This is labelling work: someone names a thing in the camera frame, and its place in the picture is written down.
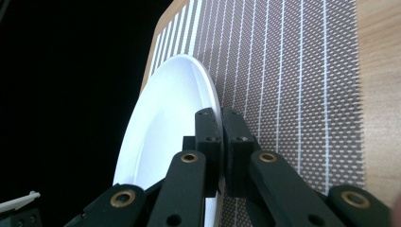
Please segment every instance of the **table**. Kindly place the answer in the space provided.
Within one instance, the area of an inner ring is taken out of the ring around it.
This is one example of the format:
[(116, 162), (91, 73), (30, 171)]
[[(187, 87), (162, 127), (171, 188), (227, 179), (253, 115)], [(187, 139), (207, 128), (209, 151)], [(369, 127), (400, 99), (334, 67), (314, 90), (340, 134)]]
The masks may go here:
[[(161, 16), (142, 89), (158, 35), (187, 3), (175, 0)], [(401, 3), (357, 1), (357, 32), (366, 189), (390, 206), (401, 192)]]

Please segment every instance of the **white and black striped fabric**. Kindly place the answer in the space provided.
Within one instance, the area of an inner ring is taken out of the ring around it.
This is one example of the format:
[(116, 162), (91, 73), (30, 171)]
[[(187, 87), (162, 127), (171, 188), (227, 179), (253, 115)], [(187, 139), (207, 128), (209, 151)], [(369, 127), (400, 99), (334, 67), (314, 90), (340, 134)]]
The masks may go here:
[[(176, 54), (201, 61), (220, 105), (314, 189), (364, 186), (355, 1), (190, 0), (157, 37), (150, 76)], [(220, 225), (251, 225), (244, 200), (225, 198)]]

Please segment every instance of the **striped placemat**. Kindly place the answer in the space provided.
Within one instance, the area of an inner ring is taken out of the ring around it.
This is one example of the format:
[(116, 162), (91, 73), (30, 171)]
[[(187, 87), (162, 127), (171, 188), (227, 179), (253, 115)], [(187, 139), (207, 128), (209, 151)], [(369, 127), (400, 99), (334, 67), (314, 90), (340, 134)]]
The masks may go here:
[[(355, 1), (191, 0), (157, 37), (150, 76), (182, 53), (314, 189), (364, 186)], [(226, 197), (220, 225), (250, 226), (244, 204)]]

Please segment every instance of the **gray patterned mat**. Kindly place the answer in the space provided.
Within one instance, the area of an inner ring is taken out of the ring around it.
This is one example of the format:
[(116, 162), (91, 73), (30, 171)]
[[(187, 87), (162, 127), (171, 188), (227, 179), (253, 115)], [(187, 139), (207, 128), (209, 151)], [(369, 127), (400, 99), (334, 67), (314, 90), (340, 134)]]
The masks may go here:
[[(150, 74), (181, 53), (314, 189), (364, 186), (355, 1), (191, 0), (158, 36)], [(251, 225), (244, 200), (225, 198), (220, 225)]]

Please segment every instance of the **wood grain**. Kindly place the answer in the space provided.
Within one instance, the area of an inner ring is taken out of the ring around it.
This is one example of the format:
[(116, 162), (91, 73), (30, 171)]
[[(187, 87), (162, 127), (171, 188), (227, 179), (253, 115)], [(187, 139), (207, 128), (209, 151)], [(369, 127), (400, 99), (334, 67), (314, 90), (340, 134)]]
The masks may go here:
[[(157, 36), (188, 3), (175, 0), (155, 28), (142, 89)], [(366, 189), (391, 206), (401, 192), (401, 2), (357, 1)]]

